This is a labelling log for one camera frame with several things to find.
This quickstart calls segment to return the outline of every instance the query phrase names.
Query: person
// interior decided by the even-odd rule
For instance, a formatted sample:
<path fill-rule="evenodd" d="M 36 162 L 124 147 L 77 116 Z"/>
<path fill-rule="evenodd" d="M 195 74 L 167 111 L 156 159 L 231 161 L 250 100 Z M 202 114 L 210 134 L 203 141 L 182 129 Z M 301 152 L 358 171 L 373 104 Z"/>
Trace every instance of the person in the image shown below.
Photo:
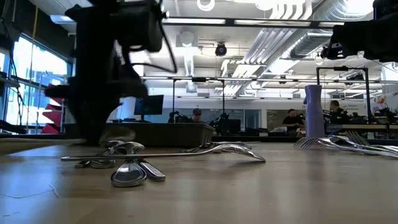
<path fill-rule="evenodd" d="M 349 123 L 349 116 L 347 111 L 340 108 L 340 104 L 337 100 L 330 101 L 330 123 L 331 124 L 347 124 Z"/>
<path fill-rule="evenodd" d="M 290 109 L 288 114 L 282 122 L 282 125 L 287 128 L 287 132 L 296 132 L 297 128 L 304 127 L 304 123 L 301 118 L 297 117 L 295 109 Z"/>
<path fill-rule="evenodd" d="M 343 111 L 343 109 L 340 108 L 340 104 L 337 100 L 332 100 L 330 101 L 330 111 L 333 111 L 335 113 L 341 113 Z"/>
<path fill-rule="evenodd" d="M 205 123 L 204 121 L 201 120 L 201 109 L 195 108 L 192 111 L 192 121 L 194 123 Z"/>

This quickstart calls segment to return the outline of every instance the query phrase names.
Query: ceiling light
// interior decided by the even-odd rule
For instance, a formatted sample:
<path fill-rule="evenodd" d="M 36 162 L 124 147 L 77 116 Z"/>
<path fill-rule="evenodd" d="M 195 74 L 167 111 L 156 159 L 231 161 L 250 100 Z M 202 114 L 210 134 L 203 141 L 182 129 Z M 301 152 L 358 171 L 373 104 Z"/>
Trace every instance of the ceiling light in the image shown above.
<path fill-rule="evenodd" d="M 62 16 L 62 15 L 50 15 L 50 19 L 53 23 L 58 24 L 74 24 L 75 21 L 68 16 Z"/>
<path fill-rule="evenodd" d="M 319 53 L 317 53 L 317 56 L 315 56 L 315 63 L 317 65 L 323 65 L 324 61 L 325 61 L 325 59 L 321 58 L 321 56 L 319 56 Z"/>
<path fill-rule="evenodd" d="M 374 0 L 344 0 L 349 13 L 368 14 L 373 11 Z"/>
<path fill-rule="evenodd" d="M 327 32 L 327 33 L 307 33 L 309 37 L 331 37 L 333 35 L 333 32 Z"/>
<path fill-rule="evenodd" d="M 215 0 L 210 0 L 210 2 L 207 5 L 203 5 L 200 1 L 201 0 L 197 0 L 197 6 L 200 10 L 205 12 L 213 10 L 214 6 L 216 5 Z"/>
<path fill-rule="evenodd" d="M 251 81 L 251 78 L 218 78 L 218 80 L 224 81 Z"/>
<path fill-rule="evenodd" d="M 168 18 L 162 22 L 164 24 L 225 24 L 225 19 Z"/>
<path fill-rule="evenodd" d="M 344 22 L 320 22 L 319 28 L 333 28 L 335 25 L 344 25 Z"/>
<path fill-rule="evenodd" d="M 169 79 L 168 77 L 141 77 L 143 80 L 165 80 Z"/>
<path fill-rule="evenodd" d="M 283 26 L 308 27 L 311 25 L 311 22 L 307 21 L 275 21 L 275 20 L 260 20 L 260 19 L 258 20 L 236 19 L 234 23 L 236 25 L 257 25 L 257 26 L 263 25 L 263 26 L 279 26 L 279 27 Z"/>

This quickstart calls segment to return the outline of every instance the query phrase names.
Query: table surface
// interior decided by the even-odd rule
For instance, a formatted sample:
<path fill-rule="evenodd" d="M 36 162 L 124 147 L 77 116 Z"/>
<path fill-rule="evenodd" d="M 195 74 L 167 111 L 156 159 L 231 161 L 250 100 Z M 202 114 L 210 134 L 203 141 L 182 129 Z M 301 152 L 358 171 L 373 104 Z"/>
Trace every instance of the table surface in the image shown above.
<path fill-rule="evenodd" d="M 51 146 L 0 156 L 0 223 L 397 223 L 398 161 L 293 144 L 151 159 L 165 182 L 114 188 L 114 169 L 74 169 Z"/>
<path fill-rule="evenodd" d="M 328 124 L 328 129 L 387 129 L 386 124 Z M 398 129 L 398 125 L 389 125 L 390 129 Z"/>

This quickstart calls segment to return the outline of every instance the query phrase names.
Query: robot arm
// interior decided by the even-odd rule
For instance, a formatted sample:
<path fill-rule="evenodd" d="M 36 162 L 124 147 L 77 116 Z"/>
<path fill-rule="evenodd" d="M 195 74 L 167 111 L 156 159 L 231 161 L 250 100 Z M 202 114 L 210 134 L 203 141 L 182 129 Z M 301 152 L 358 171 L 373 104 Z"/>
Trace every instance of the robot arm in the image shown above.
<path fill-rule="evenodd" d="M 321 57 L 330 60 L 364 52 L 364 58 L 381 62 L 398 62 L 398 0 L 376 0 L 374 19 L 346 22 L 333 28 L 328 46 Z"/>
<path fill-rule="evenodd" d="M 174 70 L 149 66 L 177 72 L 161 23 L 167 17 L 162 12 L 162 1 L 89 0 L 93 6 L 76 5 L 65 12 L 76 22 L 75 76 L 68 85 L 47 89 L 45 95 L 65 99 L 80 136 L 88 144 L 98 144 L 106 120 L 118 107 L 121 97 L 148 95 L 147 87 L 132 68 L 146 64 L 131 63 L 130 52 L 159 52 L 164 38 Z M 115 41 L 121 46 L 123 65 L 116 56 Z"/>

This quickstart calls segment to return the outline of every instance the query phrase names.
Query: cable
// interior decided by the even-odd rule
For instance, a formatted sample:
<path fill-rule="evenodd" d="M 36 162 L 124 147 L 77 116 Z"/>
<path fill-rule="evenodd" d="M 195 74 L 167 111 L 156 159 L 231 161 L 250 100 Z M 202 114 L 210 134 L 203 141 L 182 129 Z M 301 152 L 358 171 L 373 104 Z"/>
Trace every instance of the cable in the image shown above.
<path fill-rule="evenodd" d="M 131 66 L 135 66 L 135 65 L 146 65 L 146 66 L 150 66 L 150 67 L 153 67 L 153 68 L 157 68 L 157 69 L 163 70 L 163 71 L 165 71 L 165 72 L 177 73 L 177 72 L 178 72 L 177 63 L 176 63 L 176 61 L 175 61 L 175 57 L 174 57 L 174 54 L 173 54 L 173 51 L 172 51 L 172 47 L 171 47 L 171 45 L 170 45 L 170 42 L 169 42 L 169 40 L 168 40 L 168 38 L 167 38 L 167 36 L 166 36 L 166 33 L 165 33 L 164 29 L 163 29 L 163 26 L 162 26 L 162 22 L 161 22 L 161 21 L 159 21 L 159 26 L 160 26 L 160 32 L 162 33 L 162 35 L 163 35 L 163 37 L 164 37 L 164 40 L 165 40 L 165 42 L 166 42 L 167 49 L 169 50 L 169 55 L 170 55 L 170 57 L 172 58 L 172 63 L 173 63 L 174 69 L 173 69 L 173 70 L 170 70 L 170 69 L 168 69 L 168 68 L 164 68 L 164 67 L 161 67 L 161 66 L 158 66 L 158 65 L 149 64 L 149 63 L 130 63 L 130 65 L 131 65 Z M 127 62 L 130 62 L 130 58 L 128 57 L 128 55 L 126 56 L 126 55 L 123 54 L 123 57 L 125 58 L 124 60 L 126 61 L 126 63 L 127 63 Z"/>
<path fill-rule="evenodd" d="M 7 28 L 6 24 L 4 23 L 4 18 L 2 17 L 2 18 L 0 18 L 0 20 L 1 20 L 1 24 L 4 27 L 4 31 L 6 33 L 7 39 L 10 39 L 11 36 L 8 32 L 8 28 Z M 11 70 L 14 71 L 14 81 L 19 84 L 19 80 L 18 80 L 18 76 L 17 76 L 17 67 L 15 65 L 14 52 L 12 51 L 12 49 L 9 49 L 9 56 L 10 56 Z M 21 95 L 21 92 L 19 91 L 19 88 L 16 88 L 16 90 L 17 90 L 16 93 L 17 93 L 17 103 L 18 103 L 19 125 L 22 125 L 23 110 L 21 111 L 21 106 L 23 109 L 23 106 L 25 106 L 25 103 L 24 103 L 24 99 Z"/>

